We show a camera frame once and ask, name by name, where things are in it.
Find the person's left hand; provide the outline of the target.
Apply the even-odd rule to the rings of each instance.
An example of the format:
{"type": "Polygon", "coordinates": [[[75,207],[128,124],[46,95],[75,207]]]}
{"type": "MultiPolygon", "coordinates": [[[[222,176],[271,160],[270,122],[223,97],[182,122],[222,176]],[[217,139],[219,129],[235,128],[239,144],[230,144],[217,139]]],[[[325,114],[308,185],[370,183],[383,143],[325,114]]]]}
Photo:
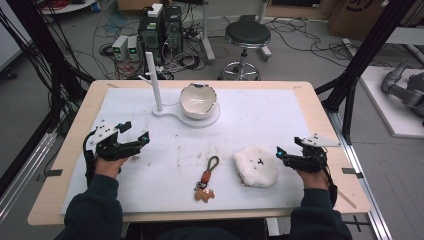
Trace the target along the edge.
{"type": "Polygon", "coordinates": [[[121,158],[115,161],[107,161],[101,157],[96,158],[95,173],[116,179],[120,167],[127,161],[127,158],[121,158]]]}

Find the black metal frame post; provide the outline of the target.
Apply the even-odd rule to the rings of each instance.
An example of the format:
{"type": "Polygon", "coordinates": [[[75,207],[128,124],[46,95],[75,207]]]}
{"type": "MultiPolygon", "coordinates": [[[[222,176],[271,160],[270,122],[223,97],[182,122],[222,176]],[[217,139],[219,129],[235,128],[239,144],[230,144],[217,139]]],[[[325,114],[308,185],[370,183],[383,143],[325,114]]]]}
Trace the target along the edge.
{"type": "Polygon", "coordinates": [[[356,85],[381,47],[414,5],[414,2],[415,0],[389,0],[385,10],[377,19],[343,73],[315,89],[317,95],[331,90],[329,96],[322,101],[322,106],[331,113],[337,113],[341,103],[345,102],[341,133],[349,145],[352,144],[351,123],[356,85]]]}
{"type": "Polygon", "coordinates": [[[63,40],[74,64],[65,58],[36,0],[5,1],[32,42],[23,37],[2,10],[0,10],[0,23],[29,59],[37,76],[48,89],[50,109],[48,122],[49,128],[53,129],[60,124],[62,112],[69,115],[72,112],[72,105],[79,105],[82,102],[87,94],[83,84],[90,86],[95,79],[79,64],[66,37],[63,40]]]}

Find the keychain with bear charm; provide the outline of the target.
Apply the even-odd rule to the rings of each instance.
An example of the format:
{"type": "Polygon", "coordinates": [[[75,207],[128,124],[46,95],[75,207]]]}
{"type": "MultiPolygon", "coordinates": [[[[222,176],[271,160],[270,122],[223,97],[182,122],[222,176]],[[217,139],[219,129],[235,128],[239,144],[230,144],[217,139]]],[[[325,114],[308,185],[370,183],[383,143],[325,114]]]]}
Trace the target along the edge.
{"type": "Polygon", "coordinates": [[[219,165],[220,159],[218,156],[212,156],[208,159],[207,168],[202,173],[200,180],[196,183],[194,188],[196,201],[203,201],[207,203],[210,199],[215,197],[215,193],[208,187],[208,183],[211,179],[213,170],[219,165]]]}

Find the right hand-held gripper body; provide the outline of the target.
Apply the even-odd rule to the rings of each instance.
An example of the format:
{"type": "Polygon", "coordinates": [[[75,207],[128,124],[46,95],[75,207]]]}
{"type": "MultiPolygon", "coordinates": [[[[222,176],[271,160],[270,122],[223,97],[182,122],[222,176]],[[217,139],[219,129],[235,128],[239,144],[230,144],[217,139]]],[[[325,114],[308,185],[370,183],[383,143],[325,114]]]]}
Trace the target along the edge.
{"type": "Polygon", "coordinates": [[[301,147],[302,155],[296,156],[287,154],[289,163],[286,164],[294,170],[316,173],[328,166],[327,164],[327,147],[337,147],[340,145],[338,141],[321,136],[317,133],[301,138],[304,146],[301,147]]]}

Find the white stand with post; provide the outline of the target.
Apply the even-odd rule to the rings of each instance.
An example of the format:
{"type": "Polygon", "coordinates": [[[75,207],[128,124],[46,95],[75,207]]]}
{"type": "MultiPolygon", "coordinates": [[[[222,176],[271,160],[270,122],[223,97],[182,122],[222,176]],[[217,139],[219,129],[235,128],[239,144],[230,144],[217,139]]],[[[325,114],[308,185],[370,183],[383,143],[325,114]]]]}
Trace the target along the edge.
{"type": "Polygon", "coordinates": [[[154,63],[153,54],[151,52],[146,52],[145,58],[148,65],[147,75],[150,77],[150,79],[147,80],[141,75],[139,75],[139,78],[152,86],[154,99],[156,102],[156,106],[153,108],[153,114],[156,117],[168,117],[168,116],[174,117],[185,126],[188,126],[190,128],[197,128],[197,129],[212,126],[214,123],[218,121],[220,117],[220,105],[218,103],[218,100],[212,114],[208,118],[202,119],[202,120],[195,120],[195,119],[189,118],[188,116],[184,114],[183,109],[179,103],[179,96],[181,91],[178,95],[177,103],[164,104],[161,98],[160,84],[157,78],[157,71],[156,71],[156,66],[154,63]]]}

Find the grey power supply unit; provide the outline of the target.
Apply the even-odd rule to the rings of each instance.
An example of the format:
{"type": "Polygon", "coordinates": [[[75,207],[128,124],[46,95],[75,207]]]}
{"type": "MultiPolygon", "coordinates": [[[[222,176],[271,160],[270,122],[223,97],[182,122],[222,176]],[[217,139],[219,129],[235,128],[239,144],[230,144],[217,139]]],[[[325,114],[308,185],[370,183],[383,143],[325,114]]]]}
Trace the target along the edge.
{"type": "Polygon", "coordinates": [[[125,35],[119,36],[112,44],[114,57],[117,61],[125,61],[128,56],[128,37],[125,35]]]}
{"type": "Polygon", "coordinates": [[[131,61],[139,61],[140,60],[140,54],[139,54],[139,44],[138,44],[138,37],[137,36],[129,36],[128,37],[128,56],[131,61]]]}

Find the person's right hand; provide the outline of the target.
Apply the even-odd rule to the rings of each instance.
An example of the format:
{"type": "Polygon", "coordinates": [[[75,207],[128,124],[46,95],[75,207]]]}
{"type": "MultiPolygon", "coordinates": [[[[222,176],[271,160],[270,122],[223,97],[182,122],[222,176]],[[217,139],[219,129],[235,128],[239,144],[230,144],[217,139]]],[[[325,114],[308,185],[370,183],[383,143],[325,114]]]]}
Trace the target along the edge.
{"type": "Polygon", "coordinates": [[[329,189],[328,178],[323,171],[309,173],[297,170],[297,174],[302,179],[303,186],[305,189],[329,189]]]}

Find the white fluffy pouch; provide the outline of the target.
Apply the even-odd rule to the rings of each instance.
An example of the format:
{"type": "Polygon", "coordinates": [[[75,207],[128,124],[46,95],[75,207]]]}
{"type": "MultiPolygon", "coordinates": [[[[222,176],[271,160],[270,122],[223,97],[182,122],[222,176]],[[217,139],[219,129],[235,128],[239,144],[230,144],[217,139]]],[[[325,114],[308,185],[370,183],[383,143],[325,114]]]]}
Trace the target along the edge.
{"type": "Polygon", "coordinates": [[[275,158],[261,146],[247,146],[233,155],[236,170],[242,183],[254,188],[270,188],[277,183],[278,170],[275,158]]]}

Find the cardboard box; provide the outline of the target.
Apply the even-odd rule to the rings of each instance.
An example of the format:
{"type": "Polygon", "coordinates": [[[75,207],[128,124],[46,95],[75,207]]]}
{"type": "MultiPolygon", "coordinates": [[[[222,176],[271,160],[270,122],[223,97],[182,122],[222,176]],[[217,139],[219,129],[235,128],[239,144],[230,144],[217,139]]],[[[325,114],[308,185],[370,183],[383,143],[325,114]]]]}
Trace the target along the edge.
{"type": "Polygon", "coordinates": [[[336,0],[328,20],[330,35],[364,40],[390,0],[336,0]]]}

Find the white floor platform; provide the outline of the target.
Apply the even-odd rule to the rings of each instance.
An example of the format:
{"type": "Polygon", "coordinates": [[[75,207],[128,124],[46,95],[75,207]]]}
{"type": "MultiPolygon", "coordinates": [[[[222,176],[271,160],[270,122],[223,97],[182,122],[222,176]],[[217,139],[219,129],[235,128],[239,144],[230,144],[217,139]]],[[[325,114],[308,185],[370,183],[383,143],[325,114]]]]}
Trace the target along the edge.
{"type": "Polygon", "coordinates": [[[392,68],[370,66],[362,74],[361,83],[392,136],[424,139],[424,119],[399,98],[382,92],[383,79],[390,71],[392,68]]]}

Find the black computer tower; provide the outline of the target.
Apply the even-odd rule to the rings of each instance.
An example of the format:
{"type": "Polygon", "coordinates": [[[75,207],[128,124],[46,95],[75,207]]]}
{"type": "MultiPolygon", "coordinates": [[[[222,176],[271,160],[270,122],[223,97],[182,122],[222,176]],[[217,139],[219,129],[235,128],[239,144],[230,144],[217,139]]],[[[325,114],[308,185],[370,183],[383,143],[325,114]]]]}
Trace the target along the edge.
{"type": "Polygon", "coordinates": [[[182,51],[182,22],[181,7],[168,6],[164,12],[164,25],[166,43],[169,51],[179,53],[182,51]]]}
{"type": "Polygon", "coordinates": [[[138,28],[139,38],[144,52],[153,54],[156,66],[163,64],[162,47],[164,43],[162,13],[157,17],[150,17],[148,12],[153,7],[144,7],[141,10],[140,24],[138,28]]]}

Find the white box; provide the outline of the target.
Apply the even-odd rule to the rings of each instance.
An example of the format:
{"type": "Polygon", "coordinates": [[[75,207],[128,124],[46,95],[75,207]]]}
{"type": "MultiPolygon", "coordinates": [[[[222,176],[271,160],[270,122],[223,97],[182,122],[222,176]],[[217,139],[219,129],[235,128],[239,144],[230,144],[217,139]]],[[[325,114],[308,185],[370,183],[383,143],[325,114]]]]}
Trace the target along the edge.
{"type": "Polygon", "coordinates": [[[154,3],[150,7],[147,15],[149,17],[158,18],[160,16],[160,14],[162,13],[162,10],[163,10],[163,5],[162,4],[160,4],[160,3],[154,3]]]}

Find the person's lap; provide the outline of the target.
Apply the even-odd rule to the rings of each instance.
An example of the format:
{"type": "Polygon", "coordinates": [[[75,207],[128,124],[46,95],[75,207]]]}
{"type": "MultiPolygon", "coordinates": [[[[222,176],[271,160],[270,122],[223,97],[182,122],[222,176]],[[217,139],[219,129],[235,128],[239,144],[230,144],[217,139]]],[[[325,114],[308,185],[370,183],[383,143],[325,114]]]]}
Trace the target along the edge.
{"type": "Polygon", "coordinates": [[[290,240],[268,226],[264,218],[130,223],[121,240],[290,240]]]}

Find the white table mat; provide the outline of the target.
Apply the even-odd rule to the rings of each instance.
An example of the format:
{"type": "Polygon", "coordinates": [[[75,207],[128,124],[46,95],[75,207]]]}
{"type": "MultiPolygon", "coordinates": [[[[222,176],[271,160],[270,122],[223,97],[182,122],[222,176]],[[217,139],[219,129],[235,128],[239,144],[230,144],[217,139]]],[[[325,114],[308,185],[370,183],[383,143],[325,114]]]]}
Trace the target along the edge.
{"type": "Polygon", "coordinates": [[[111,125],[130,121],[119,136],[126,143],[149,132],[150,142],[129,159],[118,176],[118,199],[126,213],[194,212],[214,210],[285,209],[299,205],[303,186],[297,174],[278,162],[278,180],[270,188],[245,187],[237,174],[234,153],[261,146],[274,154],[277,147],[298,155],[294,137],[310,131],[291,90],[220,89],[220,117],[206,128],[190,128],[174,117],[156,117],[150,89],[114,88],[107,91],[98,121],[111,125]],[[195,186],[218,156],[208,187],[215,197],[196,201],[195,186]]]}

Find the black round stool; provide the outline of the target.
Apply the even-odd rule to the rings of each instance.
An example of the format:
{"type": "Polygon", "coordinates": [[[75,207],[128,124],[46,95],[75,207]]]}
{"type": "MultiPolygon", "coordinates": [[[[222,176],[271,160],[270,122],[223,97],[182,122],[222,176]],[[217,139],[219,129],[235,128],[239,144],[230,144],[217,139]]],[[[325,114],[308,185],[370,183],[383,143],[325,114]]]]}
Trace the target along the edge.
{"type": "Polygon", "coordinates": [[[266,47],[271,40],[269,29],[256,21],[237,21],[225,29],[225,39],[242,49],[237,62],[227,64],[219,73],[218,80],[259,81],[261,74],[252,64],[247,62],[249,49],[266,47]]]}

